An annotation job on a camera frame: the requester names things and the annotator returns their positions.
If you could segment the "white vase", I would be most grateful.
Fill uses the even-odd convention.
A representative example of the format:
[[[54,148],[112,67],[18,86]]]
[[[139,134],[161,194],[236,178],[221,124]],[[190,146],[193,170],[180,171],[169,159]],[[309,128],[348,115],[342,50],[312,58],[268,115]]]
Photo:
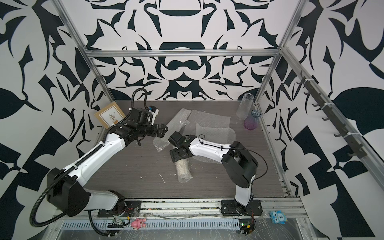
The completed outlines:
[[[176,162],[175,165],[177,170],[178,181],[180,183],[187,183],[193,178],[190,172],[190,163],[188,159],[179,160]]]

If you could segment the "iridescent bubble wrap bundle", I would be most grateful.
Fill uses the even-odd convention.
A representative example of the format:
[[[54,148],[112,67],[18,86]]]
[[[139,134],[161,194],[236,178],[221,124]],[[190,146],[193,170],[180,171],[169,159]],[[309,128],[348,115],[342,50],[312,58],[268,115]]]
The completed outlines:
[[[219,144],[232,144],[237,140],[235,131],[232,128],[210,128],[196,124],[196,136],[203,134],[204,140]]]

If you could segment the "clear glass vase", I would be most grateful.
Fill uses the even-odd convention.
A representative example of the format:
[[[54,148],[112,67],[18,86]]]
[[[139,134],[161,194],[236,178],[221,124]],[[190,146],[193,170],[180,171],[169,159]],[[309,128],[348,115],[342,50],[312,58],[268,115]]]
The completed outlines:
[[[245,120],[248,117],[248,114],[250,112],[251,106],[253,105],[254,102],[254,95],[251,93],[246,93],[242,101],[238,107],[238,110],[236,112],[236,117],[239,120]]]

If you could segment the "purple blue glass vase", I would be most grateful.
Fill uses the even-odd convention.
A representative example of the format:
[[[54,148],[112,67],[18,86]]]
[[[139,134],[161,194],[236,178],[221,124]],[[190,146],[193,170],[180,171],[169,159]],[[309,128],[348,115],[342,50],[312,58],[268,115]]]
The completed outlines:
[[[259,125],[261,112],[259,110],[252,110],[251,114],[244,120],[244,127],[247,130],[254,130]]]

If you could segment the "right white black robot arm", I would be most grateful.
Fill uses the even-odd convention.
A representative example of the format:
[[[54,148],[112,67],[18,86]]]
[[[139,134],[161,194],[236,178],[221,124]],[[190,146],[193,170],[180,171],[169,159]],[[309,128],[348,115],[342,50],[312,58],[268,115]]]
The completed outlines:
[[[194,156],[221,163],[236,185],[235,201],[243,207],[249,205],[259,163],[240,142],[219,144],[204,140],[203,135],[183,136],[179,132],[174,132],[168,141],[174,146],[170,151],[174,163]]]

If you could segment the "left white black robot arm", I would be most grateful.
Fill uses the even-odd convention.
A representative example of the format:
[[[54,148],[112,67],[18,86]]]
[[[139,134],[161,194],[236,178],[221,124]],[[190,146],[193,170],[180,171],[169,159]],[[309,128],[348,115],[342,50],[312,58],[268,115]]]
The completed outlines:
[[[126,210],[125,198],[116,191],[93,191],[84,186],[90,178],[115,154],[129,144],[138,145],[146,137],[162,138],[168,131],[165,124],[156,124],[159,109],[132,108],[121,122],[111,126],[99,142],[83,157],[64,169],[49,172],[47,201],[69,217],[83,211],[105,210],[121,216]]]

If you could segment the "wooden framed picture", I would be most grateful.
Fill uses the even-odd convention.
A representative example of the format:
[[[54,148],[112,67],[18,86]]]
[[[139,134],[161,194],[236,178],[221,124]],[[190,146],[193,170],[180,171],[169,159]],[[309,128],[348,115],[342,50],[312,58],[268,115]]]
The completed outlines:
[[[116,102],[112,102],[103,109],[95,113],[95,117],[99,120],[105,129],[120,122],[126,115]]]

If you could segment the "pink pig toy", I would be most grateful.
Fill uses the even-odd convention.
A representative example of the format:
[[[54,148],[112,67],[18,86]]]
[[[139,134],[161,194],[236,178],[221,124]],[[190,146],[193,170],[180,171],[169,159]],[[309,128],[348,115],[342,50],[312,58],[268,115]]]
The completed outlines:
[[[147,225],[147,219],[145,218],[136,218],[132,223],[131,227],[133,230],[137,231],[141,228],[145,228]]]

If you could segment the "left green circuit board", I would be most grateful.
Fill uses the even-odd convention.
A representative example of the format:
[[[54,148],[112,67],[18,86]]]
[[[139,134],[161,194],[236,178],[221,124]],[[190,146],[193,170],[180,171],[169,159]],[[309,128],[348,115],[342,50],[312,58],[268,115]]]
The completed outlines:
[[[126,220],[113,219],[112,222],[108,223],[108,228],[125,228],[131,223],[130,218]]]

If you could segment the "right circuit board with led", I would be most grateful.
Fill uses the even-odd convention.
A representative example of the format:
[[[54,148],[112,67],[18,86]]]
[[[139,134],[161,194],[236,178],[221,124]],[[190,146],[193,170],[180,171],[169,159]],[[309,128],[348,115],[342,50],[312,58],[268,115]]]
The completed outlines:
[[[240,233],[243,235],[249,235],[251,234],[257,227],[257,223],[254,219],[242,219],[239,220],[240,224]]]

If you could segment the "blue owl toy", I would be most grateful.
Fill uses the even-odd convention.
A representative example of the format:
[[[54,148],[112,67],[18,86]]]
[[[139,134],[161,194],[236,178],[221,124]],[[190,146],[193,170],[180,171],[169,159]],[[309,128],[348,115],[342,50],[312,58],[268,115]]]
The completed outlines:
[[[282,211],[271,211],[269,214],[273,224],[284,225],[288,221],[285,213]]]

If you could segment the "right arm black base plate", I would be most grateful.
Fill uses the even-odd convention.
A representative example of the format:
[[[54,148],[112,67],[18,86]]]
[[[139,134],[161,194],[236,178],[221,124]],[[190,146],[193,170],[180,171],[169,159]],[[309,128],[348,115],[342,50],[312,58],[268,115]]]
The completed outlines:
[[[233,216],[261,216],[263,208],[260,200],[251,200],[243,206],[235,200],[221,200],[221,214],[225,217]]]

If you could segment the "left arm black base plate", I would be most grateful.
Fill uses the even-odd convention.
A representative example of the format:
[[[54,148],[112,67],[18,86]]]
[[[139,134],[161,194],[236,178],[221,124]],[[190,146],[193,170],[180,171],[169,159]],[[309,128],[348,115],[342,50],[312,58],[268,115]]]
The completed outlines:
[[[118,202],[112,210],[99,210],[99,218],[123,218],[123,217],[138,217],[141,211],[141,201],[124,201]]]

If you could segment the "black hook rail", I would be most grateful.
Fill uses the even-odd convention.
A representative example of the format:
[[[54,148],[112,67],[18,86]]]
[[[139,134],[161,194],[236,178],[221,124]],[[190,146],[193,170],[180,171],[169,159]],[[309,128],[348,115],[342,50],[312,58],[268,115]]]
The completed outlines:
[[[301,77],[298,82],[299,85],[303,85],[307,92],[306,95],[311,96],[315,103],[313,107],[322,110],[326,117],[323,121],[330,121],[337,133],[334,134],[336,138],[343,138],[348,146],[352,149],[352,152],[348,155],[356,156],[360,159],[370,156],[370,148],[367,142],[363,139],[362,135],[350,125],[346,117],[342,114],[336,104],[328,97],[325,91],[319,86],[314,79]]]

